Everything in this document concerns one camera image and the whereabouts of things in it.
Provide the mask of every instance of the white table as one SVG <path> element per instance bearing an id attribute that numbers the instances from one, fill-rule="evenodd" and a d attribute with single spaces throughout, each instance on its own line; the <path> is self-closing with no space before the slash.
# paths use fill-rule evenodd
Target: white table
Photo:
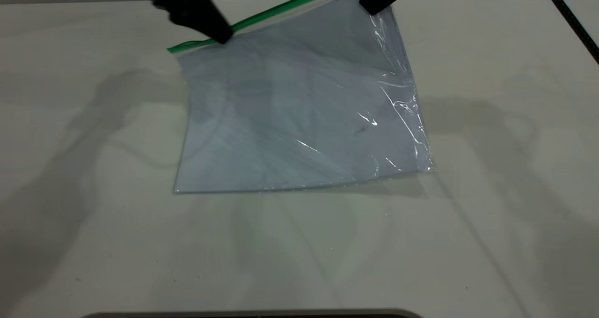
<path id="1" fill-rule="evenodd" d="M 284 0 L 219 0 L 235 22 Z M 599 0 L 567 0 L 599 37 Z M 174 195 L 188 115 L 148 2 L 0 6 L 0 316 L 599 315 L 599 67 L 550 0 L 394 5 L 438 172 Z"/>

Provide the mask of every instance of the plastic bag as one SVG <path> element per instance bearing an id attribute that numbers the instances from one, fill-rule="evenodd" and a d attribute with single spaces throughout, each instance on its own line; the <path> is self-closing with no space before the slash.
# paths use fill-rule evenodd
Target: plastic bag
<path id="1" fill-rule="evenodd" d="M 432 169 L 390 8 L 333 0 L 179 58 L 190 89 L 176 192 L 353 184 Z"/>

